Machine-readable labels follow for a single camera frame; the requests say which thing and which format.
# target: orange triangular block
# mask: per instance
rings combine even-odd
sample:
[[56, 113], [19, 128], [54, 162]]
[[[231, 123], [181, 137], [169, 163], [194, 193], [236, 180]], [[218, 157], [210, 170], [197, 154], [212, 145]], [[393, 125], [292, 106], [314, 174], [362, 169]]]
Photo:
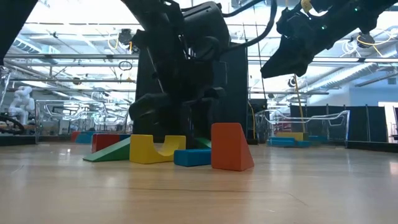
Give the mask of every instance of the orange triangular block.
[[215, 123], [211, 126], [211, 166], [235, 171], [254, 167], [241, 124]]

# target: green block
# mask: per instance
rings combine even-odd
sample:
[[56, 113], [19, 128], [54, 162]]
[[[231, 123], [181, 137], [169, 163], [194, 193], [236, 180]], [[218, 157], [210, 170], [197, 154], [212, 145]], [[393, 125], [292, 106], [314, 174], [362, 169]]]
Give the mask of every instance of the green block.
[[130, 138], [126, 138], [125, 140], [119, 141], [98, 152], [94, 152], [84, 157], [83, 160], [89, 162], [120, 161], [129, 160], [129, 157]]
[[210, 149], [211, 148], [211, 141], [209, 139], [205, 139], [205, 138], [195, 138], [195, 140], [197, 141], [197, 148], [207, 148]]

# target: red block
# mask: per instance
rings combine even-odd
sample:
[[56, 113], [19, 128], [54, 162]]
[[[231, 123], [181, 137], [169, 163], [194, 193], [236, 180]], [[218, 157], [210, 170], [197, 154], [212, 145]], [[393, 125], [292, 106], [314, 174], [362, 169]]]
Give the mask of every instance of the red block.
[[118, 134], [94, 134], [91, 143], [91, 152], [98, 152], [120, 141]]
[[211, 166], [234, 171], [254, 167], [241, 124], [215, 123], [211, 126]]
[[74, 132], [72, 132], [72, 135], [70, 136], [71, 142], [75, 142], [75, 141], [76, 141], [76, 138], [77, 138], [77, 136], [78, 136], [79, 134], [80, 134], [79, 131], [74, 131]]

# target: yellow pole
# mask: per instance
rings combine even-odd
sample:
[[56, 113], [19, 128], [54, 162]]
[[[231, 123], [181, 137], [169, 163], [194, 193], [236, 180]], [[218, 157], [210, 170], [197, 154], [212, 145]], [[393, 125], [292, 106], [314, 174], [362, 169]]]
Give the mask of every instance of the yellow pole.
[[301, 99], [300, 99], [300, 94], [299, 94], [299, 86], [297, 84], [297, 76], [294, 74], [294, 82], [296, 86], [296, 93], [297, 93], [297, 98], [298, 98], [298, 107], [300, 108], [300, 116], [301, 116], [301, 121], [303, 122], [303, 133], [305, 133], [305, 124], [304, 124], [304, 114], [303, 114], [303, 108], [301, 107]]

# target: wooden floor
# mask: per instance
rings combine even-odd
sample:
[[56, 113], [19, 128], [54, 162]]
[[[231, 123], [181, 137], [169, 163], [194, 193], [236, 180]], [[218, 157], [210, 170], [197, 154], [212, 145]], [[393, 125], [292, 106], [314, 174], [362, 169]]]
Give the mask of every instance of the wooden floor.
[[397, 154], [254, 147], [255, 168], [230, 172], [88, 153], [0, 147], [0, 223], [398, 223]]

